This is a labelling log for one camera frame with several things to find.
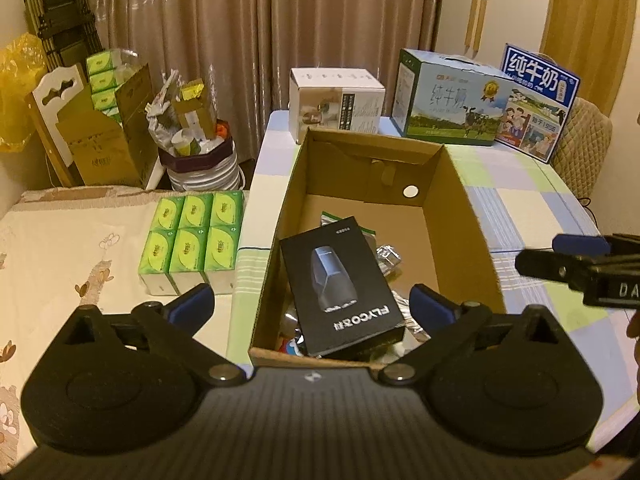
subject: yellow plastic bag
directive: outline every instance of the yellow plastic bag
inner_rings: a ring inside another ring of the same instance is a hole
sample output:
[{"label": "yellow plastic bag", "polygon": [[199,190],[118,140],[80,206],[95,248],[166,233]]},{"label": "yellow plastic bag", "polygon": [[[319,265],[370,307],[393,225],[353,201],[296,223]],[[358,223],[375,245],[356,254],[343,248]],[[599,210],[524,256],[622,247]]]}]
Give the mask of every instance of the yellow plastic bag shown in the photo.
[{"label": "yellow plastic bag", "polygon": [[24,98],[46,72],[42,42],[33,34],[0,50],[0,152],[21,152],[35,132]]}]

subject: open cardboard box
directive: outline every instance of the open cardboard box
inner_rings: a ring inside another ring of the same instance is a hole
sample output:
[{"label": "open cardboard box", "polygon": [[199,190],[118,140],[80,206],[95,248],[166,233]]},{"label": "open cardboard box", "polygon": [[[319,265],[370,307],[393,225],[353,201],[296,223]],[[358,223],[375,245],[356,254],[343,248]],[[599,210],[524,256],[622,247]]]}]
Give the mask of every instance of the open cardboard box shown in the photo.
[{"label": "open cardboard box", "polygon": [[[404,195],[409,186],[417,187],[412,198]],[[280,320],[291,301],[280,241],[318,227],[322,211],[355,216],[360,226],[376,232],[378,245],[398,250],[402,263],[389,286],[401,296],[407,298],[415,283],[424,283],[457,303],[475,300],[505,312],[489,249],[444,146],[310,128],[274,235],[249,349],[255,365],[369,365],[275,350]]]},{"label": "open cardboard box", "polygon": [[94,110],[87,85],[60,108],[58,130],[86,186],[144,187],[158,158],[145,111],[154,98],[149,66],[118,88],[115,97],[122,124]]}]

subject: finger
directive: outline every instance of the finger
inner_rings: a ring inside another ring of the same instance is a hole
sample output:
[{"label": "finger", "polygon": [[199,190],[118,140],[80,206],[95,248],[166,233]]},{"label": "finger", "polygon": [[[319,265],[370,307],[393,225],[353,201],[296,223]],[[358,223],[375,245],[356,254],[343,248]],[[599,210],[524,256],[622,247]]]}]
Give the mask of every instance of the finger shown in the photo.
[{"label": "finger", "polygon": [[629,326],[626,327],[626,336],[640,336],[640,310],[636,310],[634,316],[631,318],[631,321],[629,321]]}]

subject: white box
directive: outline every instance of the white box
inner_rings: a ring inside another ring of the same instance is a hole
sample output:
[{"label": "white box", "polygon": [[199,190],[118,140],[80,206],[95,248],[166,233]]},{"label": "white box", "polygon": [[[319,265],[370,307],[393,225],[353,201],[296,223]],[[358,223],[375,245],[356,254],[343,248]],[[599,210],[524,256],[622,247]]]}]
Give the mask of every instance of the white box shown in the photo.
[{"label": "white box", "polygon": [[378,132],[385,87],[363,68],[292,68],[289,131],[297,144],[309,126]]}]

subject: plaid tablecloth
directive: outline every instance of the plaid tablecloth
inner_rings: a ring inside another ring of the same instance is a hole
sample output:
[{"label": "plaid tablecloth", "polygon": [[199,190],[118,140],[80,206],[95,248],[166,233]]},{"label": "plaid tablecloth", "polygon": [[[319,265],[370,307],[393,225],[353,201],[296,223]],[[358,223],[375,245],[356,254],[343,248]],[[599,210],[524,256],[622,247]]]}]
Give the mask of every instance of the plaid tablecloth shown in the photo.
[{"label": "plaid tablecloth", "polygon": [[[388,118],[382,118],[380,133],[397,135]],[[232,300],[226,357],[245,367],[250,367],[247,350],[260,290],[298,149],[288,131],[287,111],[274,112],[244,214]],[[529,303],[547,305],[600,381],[604,410],[590,441],[592,449],[599,449],[638,412],[634,341],[625,336],[628,313],[584,307],[581,294],[567,286],[523,278],[514,268],[522,248],[550,248],[561,232],[597,234],[595,225],[550,166],[502,145],[447,149],[492,253],[507,311],[521,312]]]}]

